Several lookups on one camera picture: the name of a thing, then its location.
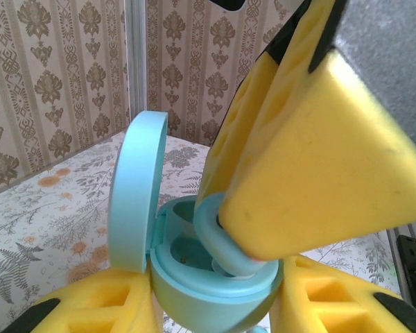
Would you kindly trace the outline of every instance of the yellow foam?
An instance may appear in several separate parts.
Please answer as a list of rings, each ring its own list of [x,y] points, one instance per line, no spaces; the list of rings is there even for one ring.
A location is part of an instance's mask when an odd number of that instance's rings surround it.
[[[301,255],[284,260],[284,283],[270,310],[271,332],[408,333],[374,297],[391,291]]]
[[[109,268],[37,303],[50,298],[61,302],[33,333],[162,333],[163,311],[155,304],[149,269],[136,274]]]
[[[239,87],[217,140],[208,152],[196,207],[206,196],[227,190],[276,70],[277,63],[263,53]]]
[[[227,189],[220,224],[257,259],[416,221],[415,145],[337,51],[307,71],[333,4],[312,1],[301,18],[245,130],[239,161],[229,148],[223,161],[214,164],[209,154],[205,165],[202,187]],[[274,67],[262,63],[259,70]],[[257,97],[250,88],[246,94]],[[240,137],[243,122],[233,123],[228,136]],[[233,176],[213,166],[220,164]]]

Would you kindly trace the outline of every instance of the round lid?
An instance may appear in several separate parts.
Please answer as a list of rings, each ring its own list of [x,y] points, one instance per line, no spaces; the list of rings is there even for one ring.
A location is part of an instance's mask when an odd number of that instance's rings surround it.
[[[110,190],[108,252],[111,266],[143,273],[154,233],[168,114],[143,111],[129,125]]]

